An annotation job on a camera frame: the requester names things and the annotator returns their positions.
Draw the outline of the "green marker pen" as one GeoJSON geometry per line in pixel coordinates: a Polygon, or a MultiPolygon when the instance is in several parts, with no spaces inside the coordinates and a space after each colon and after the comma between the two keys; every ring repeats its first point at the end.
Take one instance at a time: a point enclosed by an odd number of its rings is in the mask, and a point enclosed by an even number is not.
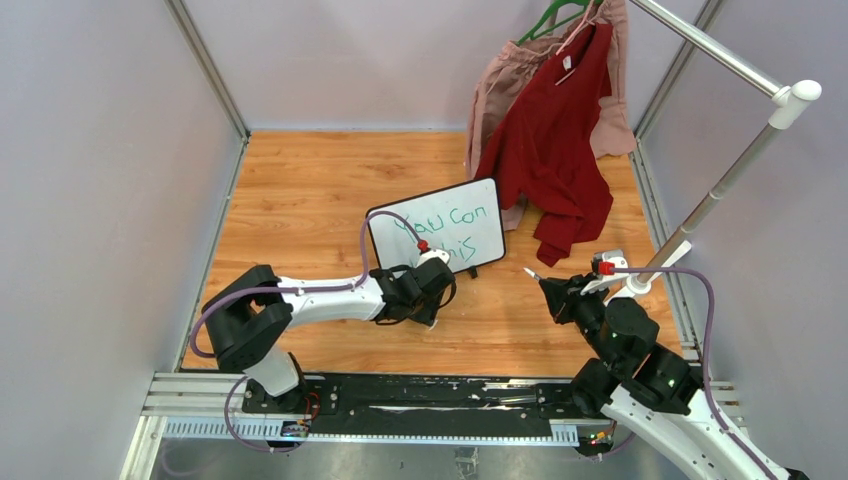
{"type": "Polygon", "coordinates": [[[529,267],[524,267],[524,268],[523,268],[523,270],[524,270],[524,271],[525,271],[525,272],[526,272],[526,273],[527,273],[527,274],[528,274],[531,278],[533,278],[535,281],[541,281],[541,280],[542,280],[542,277],[541,277],[539,274],[537,274],[535,271],[533,271],[532,269],[530,269],[529,267]]]}

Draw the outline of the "white whiteboard black frame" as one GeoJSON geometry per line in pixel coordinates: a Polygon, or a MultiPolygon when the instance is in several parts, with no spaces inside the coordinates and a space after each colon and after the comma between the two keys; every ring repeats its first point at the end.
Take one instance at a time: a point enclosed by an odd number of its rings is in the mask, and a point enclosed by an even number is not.
{"type": "Polygon", "coordinates": [[[367,211],[368,229],[383,268],[416,264],[418,242],[450,256],[455,272],[506,255],[496,183],[491,178],[434,190],[367,211]]]}

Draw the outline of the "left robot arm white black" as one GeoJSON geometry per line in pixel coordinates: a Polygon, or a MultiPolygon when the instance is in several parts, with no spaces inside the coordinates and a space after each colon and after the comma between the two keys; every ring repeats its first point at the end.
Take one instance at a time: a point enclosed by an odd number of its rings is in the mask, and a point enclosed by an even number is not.
{"type": "Polygon", "coordinates": [[[455,275],[439,256],[327,280],[282,277],[257,265],[207,302],[196,326],[206,330],[218,369],[246,376],[250,412],[293,413],[315,390],[295,356],[277,348],[284,333],[337,320],[432,327],[455,294],[455,275]]]}

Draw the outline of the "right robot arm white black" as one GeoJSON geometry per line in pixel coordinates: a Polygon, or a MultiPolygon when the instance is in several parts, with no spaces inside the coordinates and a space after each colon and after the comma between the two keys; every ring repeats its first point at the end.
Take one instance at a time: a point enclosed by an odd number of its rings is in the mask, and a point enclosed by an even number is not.
{"type": "Polygon", "coordinates": [[[538,283],[554,321],[574,324],[595,353],[572,380],[577,413],[624,425],[690,479],[805,478],[711,403],[702,369],[658,343],[658,323],[635,299],[587,293],[582,275],[538,283]]]}

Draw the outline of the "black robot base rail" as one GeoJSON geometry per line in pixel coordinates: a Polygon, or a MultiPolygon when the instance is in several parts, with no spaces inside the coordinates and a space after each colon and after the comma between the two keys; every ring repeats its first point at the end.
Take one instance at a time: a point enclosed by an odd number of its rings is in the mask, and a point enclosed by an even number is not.
{"type": "Polygon", "coordinates": [[[609,449],[622,428],[657,449],[702,454],[719,431],[702,403],[672,415],[620,392],[581,407],[569,378],[319,373],[275,399],[233,374],[159,373],[142,413],[165,419],[167,440],[283,452],[306,443],[609,449]]]}

